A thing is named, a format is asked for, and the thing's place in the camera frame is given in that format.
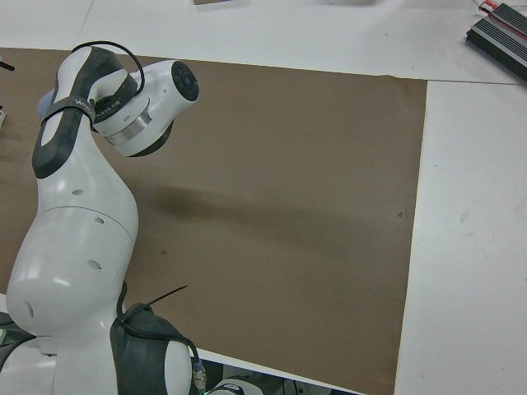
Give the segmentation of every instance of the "white robotic arm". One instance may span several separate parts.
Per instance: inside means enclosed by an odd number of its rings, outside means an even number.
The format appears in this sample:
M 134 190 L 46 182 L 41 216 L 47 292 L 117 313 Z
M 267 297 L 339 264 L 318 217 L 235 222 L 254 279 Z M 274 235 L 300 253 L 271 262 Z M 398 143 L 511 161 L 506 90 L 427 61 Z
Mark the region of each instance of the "white robotic arm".
M 111 51 L 86 46 L 61 65 L 33 155 L 38 210 L 7 289 L 12 320 L 35 339 L 7 359 L 0 394 L 186 395 L 192 370 L 204 391 L 191 342 L 147 306 L 120 312 L 138 213 L 91 136 L 94 128 L 123 155 L 148 155 L 198 93 L 179 61 L 130 75 Z M 31 389 L 21 369 L 29 381 L 45 370 L 49 386 Z

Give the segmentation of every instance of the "white table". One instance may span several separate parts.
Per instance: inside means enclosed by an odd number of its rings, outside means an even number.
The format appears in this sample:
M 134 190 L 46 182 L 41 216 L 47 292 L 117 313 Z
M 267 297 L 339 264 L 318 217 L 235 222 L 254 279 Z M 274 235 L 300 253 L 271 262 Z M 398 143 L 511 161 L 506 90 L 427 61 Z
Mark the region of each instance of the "white table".
M 141 55 L 430 80 L 395 394 L 516 394 L 527 388 L 527 88 L 464 42 L 477 8 L 2 0 L 0 46 L 113 40 Z

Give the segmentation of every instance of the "black velcro strap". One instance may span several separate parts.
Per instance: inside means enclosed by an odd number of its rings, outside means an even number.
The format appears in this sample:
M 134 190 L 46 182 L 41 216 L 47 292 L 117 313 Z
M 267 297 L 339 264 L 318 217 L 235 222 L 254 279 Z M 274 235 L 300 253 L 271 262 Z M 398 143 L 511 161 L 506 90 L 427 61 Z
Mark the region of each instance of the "black velcro strap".
M 95 121 L 96 111 L 88 100 L 81 96 L 68 96 L 49 106 L 45 116 L 42 118 L 42 123 L 53 117 L 55 114 L 64 111 L 64 109 L 78 109 L 88 116 L 92 125 Z

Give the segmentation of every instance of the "brown board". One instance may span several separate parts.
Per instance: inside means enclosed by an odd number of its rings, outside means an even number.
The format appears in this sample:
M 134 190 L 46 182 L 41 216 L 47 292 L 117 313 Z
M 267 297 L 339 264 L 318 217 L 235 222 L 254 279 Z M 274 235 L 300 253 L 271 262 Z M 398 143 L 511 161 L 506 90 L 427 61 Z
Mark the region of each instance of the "brown board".
M 0 49 L 0 291 L 35 215 L 35 106 L 66 52 Z M 155 61 L 144 58 L 145 64 Z M 96 136 L 138 202 L 127 303 L 198 347 L 389 395 L 426 82 L 189 61 L 198 103 L 155 154 Z

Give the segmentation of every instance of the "black joint cap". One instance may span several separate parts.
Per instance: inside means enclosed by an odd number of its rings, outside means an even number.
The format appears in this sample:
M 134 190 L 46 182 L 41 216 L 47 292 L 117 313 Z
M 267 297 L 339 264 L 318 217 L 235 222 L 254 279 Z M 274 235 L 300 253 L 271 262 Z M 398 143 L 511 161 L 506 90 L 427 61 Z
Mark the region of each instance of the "black joint cap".
M 189 66 L 177 61 L 172 64 L 172 81 L 178 92 L 188 101 L 196 101 L 199 96 L 198 80 Z

